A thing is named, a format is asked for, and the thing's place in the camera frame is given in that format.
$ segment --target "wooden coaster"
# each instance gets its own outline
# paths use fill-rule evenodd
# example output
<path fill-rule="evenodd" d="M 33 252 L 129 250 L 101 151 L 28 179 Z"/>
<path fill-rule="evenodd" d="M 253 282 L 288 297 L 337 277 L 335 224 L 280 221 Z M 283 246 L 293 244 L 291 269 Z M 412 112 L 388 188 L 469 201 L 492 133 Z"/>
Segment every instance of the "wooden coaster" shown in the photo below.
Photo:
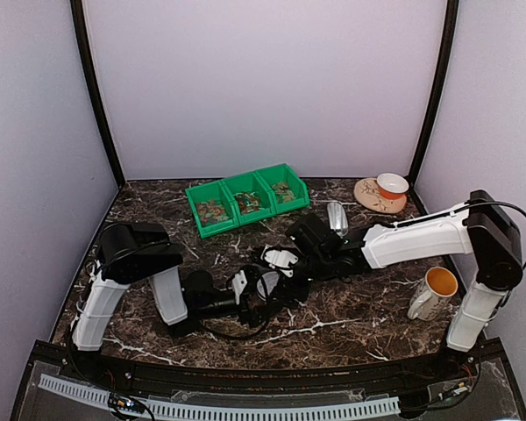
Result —
<path fill-rule="evenodd" d="M 394 214 L 403 211 L 407 204 L 407 196 L 389 200 L 380 194 L 375 178 L 365 178 L 354 186 L 354 196 L 357 202 L 371 211 Z"/>

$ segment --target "green plastic tray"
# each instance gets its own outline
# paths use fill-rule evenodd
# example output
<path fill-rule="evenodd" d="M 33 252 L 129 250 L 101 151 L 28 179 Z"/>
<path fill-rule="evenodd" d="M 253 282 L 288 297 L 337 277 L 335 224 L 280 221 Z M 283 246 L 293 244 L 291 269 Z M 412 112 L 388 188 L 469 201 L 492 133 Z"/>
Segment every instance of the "green plastic tray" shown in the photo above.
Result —
<path fill-rule="evenodd" d="M 255 171 L 255 174 L 264 182 L 267 183 L 268 188 L 274 196 L 274 208 L 278 214 L 290 212 L 294 209 L 309 206 L 309 195 L 306 184 L 300 179 L 298 175 L 287 165 L 280 164 L 274 167 L 263 168 Z M 285 182 L 288 187 L 295 194 L 295 200 L 287 203 L 278 203 L 277 196 L 274 194 L 273 186 L 277 182 Z"/>
<path fill-rule="evenodd" d="M 269 190 L 267 184 L 261 181 L 256 174 L 246 173 L 236 175 L 223 179 L 221 183 L 232 197 L 232 206 L 238 215 L 240 225 L 257 222 L 261 219 L 273 217 L 276 214 L 274 209 L 274 193 Z M 242 215 L 238 201 L 234 196 L 243 191 L 257 194 L 259 197 L 259 210 Z"/>
<path fill-rule="evenodd" d="M 196 226 L 199 229 L 202 239 L 239 227 L 238 214 L 232 206 L 232 200 L 234 199 L 233 197 L 230 197 L 230 194 L 226 191 L 226 188 L 221 182 L 209 182 L 202 186 L 192 187 L 191 189 L 186 189 L 185 193 L 187 194 L 187 199 L 189 200 L 189 205 L 193 211 Z M 196 211 L 195 204 L 208 202 L 210 199 L 215 199 L 224 206 L 226 214 L 230 217 L 229 220 L 213 225 L 203 226 L 201 224 L 201 219 Z"/>

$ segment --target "black frame post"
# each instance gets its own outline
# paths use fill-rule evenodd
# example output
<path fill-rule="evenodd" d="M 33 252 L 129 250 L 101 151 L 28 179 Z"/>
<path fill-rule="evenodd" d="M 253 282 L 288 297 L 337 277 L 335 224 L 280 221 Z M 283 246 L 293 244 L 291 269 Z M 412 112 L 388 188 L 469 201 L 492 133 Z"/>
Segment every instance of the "black frame post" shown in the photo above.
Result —
<path fill-rule="evenodd" d="M 421 166 L 423 165 L 424 156 L 427 153 L 432 128 L 437 118 L 438 106 L 440 105 L 440 98 L 442 97 L 444 81 L 450 61 L 452 42 L 454 41 L 454 32 L 456 31 L 456 22 L 458 21 L 458 6 L 459 0 L 448 0 L 446 5 L 446 16 L 444 18 L 444 29 L 440 42 L 440 50 L 438 52 L 437 69 L 435 70 L 435 77 L 430 90 L 429 103 L 424 116 L 423 127 L 407 176 L 407 180 L 411 186 L 415 185 L 421 172 Z"/>
<path fill-rule="evenodd" d="M 121 162 L 119 162 L 119 158 L 117 157 L 117 150 L 113 143 L 113 138 L 107 123 L 107 116 L 105 115 L 105 109 L 103 108 L 102 97 L 99 92 L 91 48 L 89 47 L 88 30 L 86 28 L 82 0 L 70 0 L 70 5 L 72 6 L 72 19 L 74 21 L 74 29 L 76 40 L 78 42 L 78 50 L 80 51 L 82 69 L 84 71 L 84 77 L 86 78 L 86 84 L 88 85 L 89 100 L 91 101 L 94 114 L 96 115 L 97 128 L 102 137 L 103 147 L 107 153 L 107 159 L 109 160 L 111 171 L 113 172 L 117 186 L 121 188 L 125 184 L 123 169 L 121 168 Z"/>

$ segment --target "cup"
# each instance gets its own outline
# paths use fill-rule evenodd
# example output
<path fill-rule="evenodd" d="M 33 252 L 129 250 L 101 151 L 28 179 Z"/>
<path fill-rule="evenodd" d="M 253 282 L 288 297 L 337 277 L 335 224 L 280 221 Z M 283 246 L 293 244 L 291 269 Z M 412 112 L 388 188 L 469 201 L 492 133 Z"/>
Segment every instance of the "cup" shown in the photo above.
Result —
<path fill-rule="evenodd" d="M 457 292 L 458 280 L 450 270 L 430 268 L 409 301 L 407 317 L 432 320 Z"/>
<path fill-rule="evenodd" d="M 397 200 L 405 196 L 409 183 L 398 174 L 384 173 L 376 178 L 380 194 L 388 200 Z"/>

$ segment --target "marble table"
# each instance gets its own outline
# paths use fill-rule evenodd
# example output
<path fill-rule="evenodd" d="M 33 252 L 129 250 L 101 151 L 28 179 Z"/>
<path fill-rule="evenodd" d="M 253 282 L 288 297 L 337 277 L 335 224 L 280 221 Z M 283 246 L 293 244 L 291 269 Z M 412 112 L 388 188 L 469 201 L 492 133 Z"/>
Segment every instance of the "marble table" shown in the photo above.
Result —
<path fill-rule="evenodd" d="M 345 206 L 350 227 L 419 214 L 412 201 L 397 215 L 364 208 L 352 195 L 357 181 L 354 179 L 304 181 L 309 188 L 310 208 L 208 239 L 200 238 L 185 195 L 185 189 L 207 180 L 128 182 L 105 223 L 161 223 L 170 239 L 184 246 L 181 278 L 204 268 L 213 274 L 217 285 L 222 285 L 239 267 L 249 263 L 255 246 L 292 246 L 284 232 L 304 213 L 313 211 L 326 220 L 328 202 L 337 200 Z M 454 298 L 432 322 L 411 321 L 406 312 L 414 288 L 427 269 L 443 265 L 441 258 L 409 261 L 344 281 L 317 283 L 299 310 L 284 309 L 264 332 L 248 341 L 218 339 L 207 332 L 170 337 L 156 311 L 148 282 L 137 282 L 118 305 L 105 332 L 102 352 L 159 364 L 230 369 L 338 367 L 434 353 L 458 308 L 459 298 Z M 54 344 L 63 343 L 63 334 L 87 281 L 82 271 L 62 310 Z M 208 325 L 230 334 L 245 333 L 245 328 L 232 318 L 213 320 Z"/>

